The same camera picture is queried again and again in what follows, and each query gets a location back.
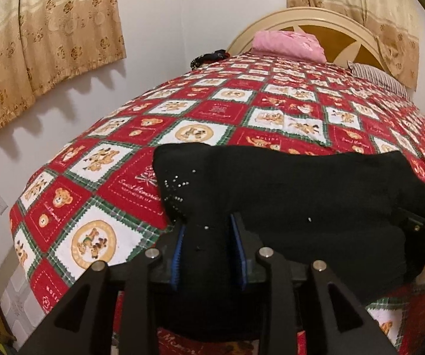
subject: electrical outlet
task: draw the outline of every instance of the electrical outlet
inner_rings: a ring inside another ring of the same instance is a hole
[[[4,199],[2,199],[2,196],[0,196],[0,215],[4,213],[4,211],[7,209],[7,203]]]

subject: dark cloth item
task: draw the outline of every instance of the dark cloth item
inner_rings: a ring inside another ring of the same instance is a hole
[[[219,49],[214,53],[206,53],[191,61],[191,69],[195,70],[204,64],[212,64],[216,61],[226,60],[230,57],[231,55],[228,54],[225,49]]]
[[[168,144],[156,148],[153,168],[168,217],[186,223],[178,305],[191,307],[189,318],[232,308],[220,312],[223,301],[233,304],[227,220],[236,211],[287,259],[325,260],[362,303],[425,265],[419,242],[389,222],[396,207],[425,218],[425,183],[400,152],[307,156]]]

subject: bed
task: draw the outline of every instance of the bed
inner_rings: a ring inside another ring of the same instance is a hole
[[[257,30],[315,34],[327,64],[254,56]],[[228,60],[186,73],[96,122],[37,172],[10,211],[20,264],[48,313],[96,260],[111,265],[149,248],[171,226],[161,207],[152,153],[165,143],[254,145],[291,154],[400,150],[425,182],[425,116],[346,69],[385,70],[373,35],[320,8],[275,12],[246,28]],[[401,354],[425,337],[425,269],[369,313]],[[200,344],[159,330],[164,354],[252,354],[257,343]],[[303,354],[304,336],[299,336]]]

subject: striped pillow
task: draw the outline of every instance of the striped pillow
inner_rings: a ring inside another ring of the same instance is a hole
[[[384,71],[370,65],[353,63],[351,61],[348,61],[347,64],[354,76],[364,78],[371,83],[381,86],[405,100],[410,101],[405,86]]]

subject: floral curtain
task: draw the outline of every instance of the floral curtain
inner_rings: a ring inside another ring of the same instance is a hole
[[[0,129],[58,82],[123,58],[117,0],[0,0]]]
[[[415,0],[287,0],[288,7],[318,7],[352,18],[369,29],[392,75],[416,89],[419,23]]]

